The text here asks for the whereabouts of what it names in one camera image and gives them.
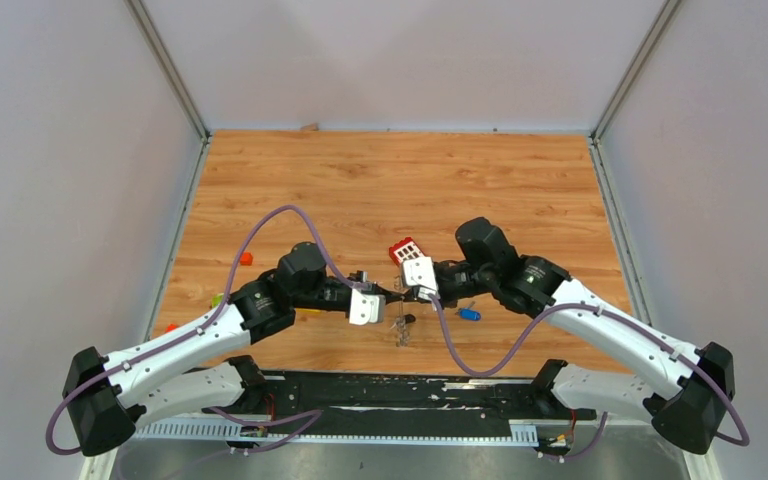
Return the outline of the grey metal keyring disc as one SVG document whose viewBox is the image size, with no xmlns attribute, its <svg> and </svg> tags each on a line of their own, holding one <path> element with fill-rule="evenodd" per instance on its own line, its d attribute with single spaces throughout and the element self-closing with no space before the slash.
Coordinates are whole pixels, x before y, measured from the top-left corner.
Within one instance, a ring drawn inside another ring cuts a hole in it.
<svg viewBox="0 0 768 480">
<path fill-rule="evenodd" d="M 396 303 L 396 319 L 391 326 L 391 328 L 396 332 L 396 345 L 398 347 L 407 347 L 410 341 L 409 324 L 406 320 L 407 313 L 405 311 L 405 301 L 409 298 L 409 296 L 409 290 L 401 294 L 400 299 Z"/>
</svg>

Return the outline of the blue key tag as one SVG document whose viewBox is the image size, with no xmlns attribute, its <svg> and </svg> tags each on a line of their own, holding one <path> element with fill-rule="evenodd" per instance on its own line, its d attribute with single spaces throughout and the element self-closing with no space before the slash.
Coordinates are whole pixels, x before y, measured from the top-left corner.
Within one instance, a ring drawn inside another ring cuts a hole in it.
<svg viewBox="0 0 768 480">
<path fill-rule="evenodd" d="M 457 316 L 460 319 L 477 322 L 482 319 L 481 313 L 474 308 L 475 303 L 471 302 L 466 306 L 459 307 L 456 311 Z"/>
</svg>

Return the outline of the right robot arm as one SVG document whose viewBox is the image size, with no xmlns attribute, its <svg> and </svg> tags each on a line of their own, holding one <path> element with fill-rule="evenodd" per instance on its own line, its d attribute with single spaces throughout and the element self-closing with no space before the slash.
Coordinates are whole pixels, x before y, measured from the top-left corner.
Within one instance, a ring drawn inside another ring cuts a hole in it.
<svg viewBox="0 0 768 480">
<path fill-rule="evenodd" d="M 594 410 L 649 423 L 674 446 L 705 454 L 716 439 L 745 447 L 748 430 L 733 404 L 733 354 L 710 342 L 703 347 L 674 338 L 604 301 L 566 269 L 524 255 L 503 230 L 484 217 L 455 232 L 461 261 L 434 261 L 409 237 L 389 249 L 413 301 L 431 304 L 456 364 L 474 370 L 456 353 L 444 309 L 489 294 L 530 322 L 489 377 L 506 366 L 537 326 L 546 323 L 577 336 L 627 368 L 627 373 L 588 370 L 561 359 L 545 362 L 533 379 L 531 403 L 544 417 Z"/>
</svg>

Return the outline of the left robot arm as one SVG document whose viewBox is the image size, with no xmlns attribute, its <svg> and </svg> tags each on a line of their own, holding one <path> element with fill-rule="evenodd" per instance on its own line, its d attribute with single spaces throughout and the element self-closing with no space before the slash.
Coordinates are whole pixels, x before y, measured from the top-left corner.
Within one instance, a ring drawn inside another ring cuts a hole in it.
<svg viewBox="0 0 768 480">
<path fill-rule="evenodd" d="M 102 354 L 90 346 L 71 360 L 62 390 L 77 437 L 74 453 L 92 457 L 113 450 L 138 429 L 158 420 L 207 407 L 233 404 L 258 411 L 266 386 L 249 361 L 232 358 L 202 372 L 201 363 L 246 348 L 291 327 L 296 310 L 341 312 L 375 323 L 402 294 L 367 280 L 327 274 L 318 244 L 302 242 L 275 268 L 235 291 L 197 319 L 157 338 Z"/>
</svg>

